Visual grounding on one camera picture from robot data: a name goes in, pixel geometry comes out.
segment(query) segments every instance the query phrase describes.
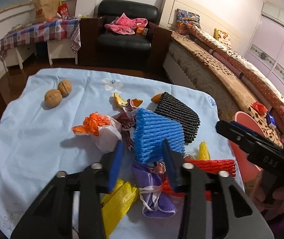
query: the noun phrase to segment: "small table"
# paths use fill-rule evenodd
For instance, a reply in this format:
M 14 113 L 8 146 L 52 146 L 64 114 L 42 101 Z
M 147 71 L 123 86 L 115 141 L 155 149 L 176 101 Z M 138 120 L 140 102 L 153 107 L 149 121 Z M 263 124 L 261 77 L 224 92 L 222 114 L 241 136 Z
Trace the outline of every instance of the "small table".
M 71 50 L 71 37 L 78 24 L 79 20 L 77 19 L 58 19 L 50 23 L 35 24 L 4 36 L 0 40 L 0 59 L 3 61 L 4 67 L 7 69 L 9 66 L 19 65 L 20 69 L 23 69 L 23 61 L 32 53 L 36 54 L 34 43 L 42 41 L 49 41 L 50 65 L 52 65 L 54 58 L 75 58 L 77 64 L 77 55 Z

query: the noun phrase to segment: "pillow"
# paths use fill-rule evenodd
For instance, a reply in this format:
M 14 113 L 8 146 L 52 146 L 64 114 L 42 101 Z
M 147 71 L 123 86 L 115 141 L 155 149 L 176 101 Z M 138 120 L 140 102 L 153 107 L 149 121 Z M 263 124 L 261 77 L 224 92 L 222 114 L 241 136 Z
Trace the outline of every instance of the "pillow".
M 216 28 L 214 30 L 214 38 L 224 44 L 226 47 L 232 49 L 231 36 L 228 33 Z
M 181 9 L 176 9 L 176 12 L 177 12 L 177 20 L 176 20 L 177 33 L 181 35 L 189 34 L 189 30 L 186 27 L 188 24 L 195 25 L 199 29 L 201 28 L 199 15 Z

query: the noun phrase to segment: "table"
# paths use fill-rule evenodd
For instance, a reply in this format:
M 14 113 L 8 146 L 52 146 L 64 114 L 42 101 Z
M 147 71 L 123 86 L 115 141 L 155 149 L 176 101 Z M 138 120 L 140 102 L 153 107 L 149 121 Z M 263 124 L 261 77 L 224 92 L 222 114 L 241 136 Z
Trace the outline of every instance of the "table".
M 63 79 L 72 83 L 72 92 L 56 108 L 46 108 L 44 94 Z M 204 92 L 109 72 L 42 69 L 29 77 L 23 93 L 9 103 L 0 122 L 0 229 L 6 236 L 58 171 L 71 174 L 99 161 L 101 152 L 91 139 L 75 136 L 71 127 L 82 124 L 91 112 L 109 116 L 119 113 L 113 101 L 116 91 L 124 99 L 142 99 L 141 107 L 150 110 L 156 107 L 150 98 L 169 92 L 197 112 L 201 120 L 197 138 L 185 151 L 195 153 L 200 142 L 206 141 L 212 159 L 235 159 L 228 140 L 215 131 L 217 107 Z M 133 153 L 125 150 L 119 178 L 134 184 L 133 159 Z M 243 188 L 238 168 L 236 181 Z M 110 239 L 176 239 L 180 222 L 181 206 L 169 219 L 149 219 L 143 216 L 138 200 Z
M 24 47 L 27 45 L 48 41 L 48 53 L 51 65 L 54 58 L 75 58 L 77 64 L 77 55 L 71 50 L 71 37 L 78 23 L 79 20 L 77 19 L 58 19 L 50 23 L 31 25 L 25 29 L 6 35 L 0 40 L 0 59 L 4 62 L 6 68 L 6 66 L 12 65 L 6 62 L 7 51 L 10 53 L 10 50 L 18 48 L 18 50 L 23 50 L 22 54 L 25 55 L 26 52 L 24 50 L 27 48 L 24 49 Z M 22 62 L 27 57 L 24 58 L 22 56 L 20 58 L 18 52 L 16 54 L 17 59 L 14 62 L 19 64 L 20 69 L 22 69 Z

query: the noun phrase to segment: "blue foam fruit net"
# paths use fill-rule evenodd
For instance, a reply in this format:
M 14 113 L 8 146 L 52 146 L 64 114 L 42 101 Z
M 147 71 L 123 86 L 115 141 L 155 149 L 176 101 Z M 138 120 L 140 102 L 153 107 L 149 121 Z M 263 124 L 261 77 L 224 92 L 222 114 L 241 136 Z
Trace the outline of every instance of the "blue foam fruit net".
M 182 125 L 154 112 L 140 108 L 135 116 L 134 150 L 141 164 L 163 161 L 162 141 L 167 139 L 173 151 L 184 154 Z

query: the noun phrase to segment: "wooden headboard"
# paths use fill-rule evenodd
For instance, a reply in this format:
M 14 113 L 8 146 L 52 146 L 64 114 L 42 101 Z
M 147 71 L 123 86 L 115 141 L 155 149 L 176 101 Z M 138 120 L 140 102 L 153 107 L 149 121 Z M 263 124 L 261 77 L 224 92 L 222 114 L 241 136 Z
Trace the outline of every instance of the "wooden headboard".
M 244 35 L 235 27 L 218 17 L 209 9 L 192 0 L 163 0 L 161 7 L 162 15 L 160 24 L 172 30 L 175 30 L 177 17 L 176 9 L 182 9 L 200 15 L 200 25 L 202 30 L 207 32 L 211 36 L 214 35 L 215 28 L 229 33 L 231 35 L 232 49 L 239 52 L 240 54 L 244 53 L 244 51 L 241 51 L 243 49 L 243 46 L 240 46 L 240 41 L 245 42 L 247 37 L 244 37 Z

